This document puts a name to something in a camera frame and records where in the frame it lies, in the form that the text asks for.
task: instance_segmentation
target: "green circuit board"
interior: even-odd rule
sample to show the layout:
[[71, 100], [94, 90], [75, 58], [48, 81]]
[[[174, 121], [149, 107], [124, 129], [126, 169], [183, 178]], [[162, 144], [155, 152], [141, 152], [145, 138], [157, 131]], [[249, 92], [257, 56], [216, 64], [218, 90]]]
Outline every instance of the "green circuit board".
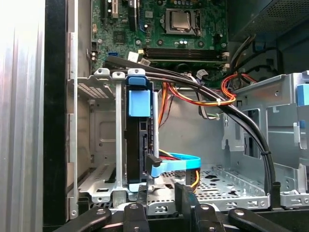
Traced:
[[[145, 47], [226, 50], [225, 0], [140, 0], [136, 31], [131, 31], [129, 26], [127, 1], [119, 0], [118, 18], [106, 15], [105, 19], [102, 20], [103, 1], [111, 2], [111, 0], [92, 0], [92, 49], [97, 52], [97, 58], [95, 62], [92, 62], [93, 71], [102, 67], [104, 60], [110, 53], [127, 59], [130, 51], [142, 54], [142, 49]], [[198, 36], [187, 33], [167, 34], [162, 22], [165, 19], [166, 12], [175, 9], [182, 13], [189, 12], [187, 15], [198, 12], [200, 21]], [[173, 25], [181, 24], [182, 15], [178, 15], [179, 22], [171, 21], [171, 23]], [[168, 68], [171, 63], [177, 62], [177, 59], [164, 60], [164, 57], [162, 57], [159, 60], [150, 61], [152, 65]], [[205, 63], [217, 64], [217, 62], [204, 61], [201, 64], [195, 62], [194, 65], [205, 67]]]

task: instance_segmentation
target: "cpu socket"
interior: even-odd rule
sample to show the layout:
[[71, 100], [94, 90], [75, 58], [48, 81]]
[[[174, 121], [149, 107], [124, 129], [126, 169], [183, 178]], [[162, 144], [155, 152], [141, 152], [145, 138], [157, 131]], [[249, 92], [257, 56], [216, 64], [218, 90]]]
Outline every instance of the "cpu socket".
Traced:
[[199, 11], [166, 9], [162, 16], [162, 27], [169, 35], [200, 35]]

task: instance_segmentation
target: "cable tie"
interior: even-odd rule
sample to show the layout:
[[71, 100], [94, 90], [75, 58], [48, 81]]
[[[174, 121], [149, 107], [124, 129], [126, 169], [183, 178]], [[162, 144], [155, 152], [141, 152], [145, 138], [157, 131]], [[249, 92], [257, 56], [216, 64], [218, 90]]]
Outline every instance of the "cable tie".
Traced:
[[271, 152], [270, 151], [261, 152], [261, 156], [267, 156], [267, 155], [271, 155]]
[[221, 105], [221, 99], [217, 98], [217, 102], [218, 102], [218, 106], [220, 106]]

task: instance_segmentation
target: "side panel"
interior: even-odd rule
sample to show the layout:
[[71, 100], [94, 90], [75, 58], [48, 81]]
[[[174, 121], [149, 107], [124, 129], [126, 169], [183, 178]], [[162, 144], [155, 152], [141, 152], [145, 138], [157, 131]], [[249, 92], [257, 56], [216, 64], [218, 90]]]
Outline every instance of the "side panel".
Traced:
[[0, 7], [3, 232], [42, 231], [44, 9], [42, 0], [5, 1]]

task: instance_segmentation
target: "pci slot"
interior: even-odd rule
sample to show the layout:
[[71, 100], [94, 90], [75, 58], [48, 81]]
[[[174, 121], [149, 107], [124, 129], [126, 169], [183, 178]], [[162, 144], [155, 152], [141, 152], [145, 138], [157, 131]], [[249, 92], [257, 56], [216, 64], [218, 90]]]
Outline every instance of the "pci slot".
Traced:
[[112, 0], [112, 17], [118, 18], [118, 0]]

